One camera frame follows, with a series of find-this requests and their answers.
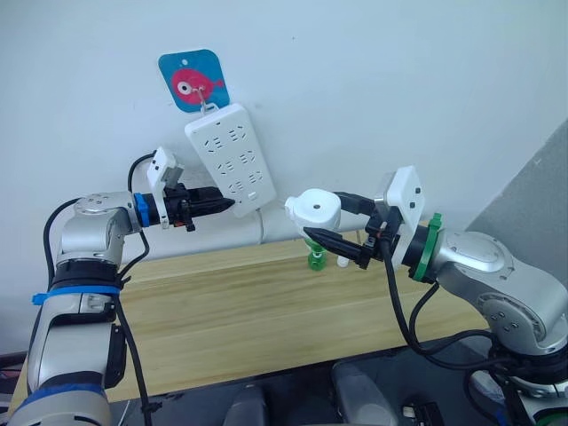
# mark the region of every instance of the gray panel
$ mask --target gray panel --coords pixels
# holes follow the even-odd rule
[[[468,230],[492,235],[568,285],[568,121]]]

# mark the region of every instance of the white wall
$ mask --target white wall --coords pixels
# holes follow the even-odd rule
[[[183,132],[195,117],[172,103],[163,53],[218,55],[281,199],[308,186],[372,195],[385,171],[413,163],[428,213],[458,227],[567,113],[563,0],[3,0],[0,40],[0,353],[27,345],[54,207],[125,189],[130,162],[160,144],[198,166]],[[293,235],[278,205],[265,216],[268,240]],[[257,238],[253,217],[195,223],[196,233],[148,232],[152,257]]]

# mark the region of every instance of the green bottle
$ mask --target green bottle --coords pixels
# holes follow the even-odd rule
[[[308,255],[308,267],[313,271],[321,271],[326,267],[326,250],[316,241],[309,238],[305,240],[305,243],[310,249],[310,254]]]

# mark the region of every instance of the power outlet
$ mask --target power outlet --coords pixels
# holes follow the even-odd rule
[[[243,217],[276,198],[276,190],[247,110],[231,104],[190,122],[185,135],[233,213]]]

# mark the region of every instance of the blue tape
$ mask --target blue tape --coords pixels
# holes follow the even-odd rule
[[[60,386],[51,386],[49,388],[42,388],[36,390],[29,397],[24,399],[24,402],[21,403],[21,405],[18,407],[18,410],[20,410],[22,407],[26,406],[27,404],[31,404],[32,402],[37,401],[38,399],[50,397],[51,395],[57,395],[58,393],[72,392],[72,391],[95,392],[107,398],[105,391],[103,390],[102,386],[100,386],[99,384],[92,384],[92,383],[61,384]]]
[[[45,300],[53,296],[69,295],[74,293],[101,293],[103,295],[118,295],[121,290],[113,286],[73,286],[56,288],[48,293],[37,293],[32,296],[32,304],[42,305]]]
[[[140,213],[140,219],[142,219],[142,227],[147,228],[150,226],[150,215],[148,213],[150,208],[141,193],[134,193],[134,200],[136,200],[136,210]]]

